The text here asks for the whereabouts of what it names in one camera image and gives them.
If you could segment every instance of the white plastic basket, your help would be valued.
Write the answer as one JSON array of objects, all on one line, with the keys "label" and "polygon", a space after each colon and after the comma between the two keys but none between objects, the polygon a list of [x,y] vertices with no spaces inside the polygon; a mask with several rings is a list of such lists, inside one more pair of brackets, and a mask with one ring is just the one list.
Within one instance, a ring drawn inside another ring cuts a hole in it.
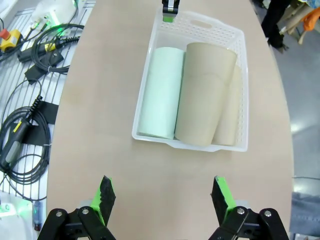
[{"label": "white plastic basket", "polygon": [[[177,139],[163,139],[138,134],[138,125],[145,93],[149,63],[154,49],[172,47],[186,51],[187,45],[203,42],[220,45],[237,53],[236,64],[242,72],[242,95],[239,107],[238,128],[234,146],[209,145],[206,147],[184,144]],[[190,11],[179,11],[173,23],[163,22],[162,9],[156,12],[153,29],[146,55],[142,81],[133,121],[132,137],[137,140],[165,143],[178,149],[206,152],[229,150],[245,152],[248,149],[249,129],[249,83],[245,35],[243,31],[221,21]]]}]

